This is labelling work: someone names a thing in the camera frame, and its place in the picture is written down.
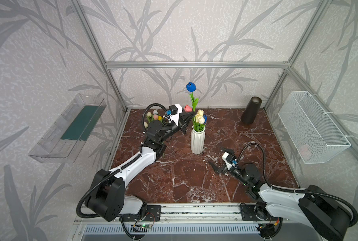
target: wallpaper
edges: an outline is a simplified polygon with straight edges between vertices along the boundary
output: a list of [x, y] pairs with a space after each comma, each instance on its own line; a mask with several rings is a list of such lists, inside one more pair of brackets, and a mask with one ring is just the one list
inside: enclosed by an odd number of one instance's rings
[[[301, 91], [301, 89], [292, 77], [287, 77], [269, 106], [267, 114], [294, 177], [301, 187], [319, 186], [325, 192], [350, 202], [358, 210], [358, 161], [349, 149], [326, 163], [305, 164], [302, 161], [286, 128], [278, 117], [278, 112], [291, 91]], [[358, 241], [358, 223], [347, 230], [344, 240]]]
[[330, 5], [294, 68], [358, 139], [358, 0]]
[[[107, 107], [73, 164], [28, 156], [76, 94]], [[65, 240], [121, 109], [69, 1], [0, 0], [0, 240]]]
[[[106, 61], [287, 61], [319, 1], [81, 0]], [[112, 69], [130, 107], [188, 101], [245, 107], [280, 69]]]

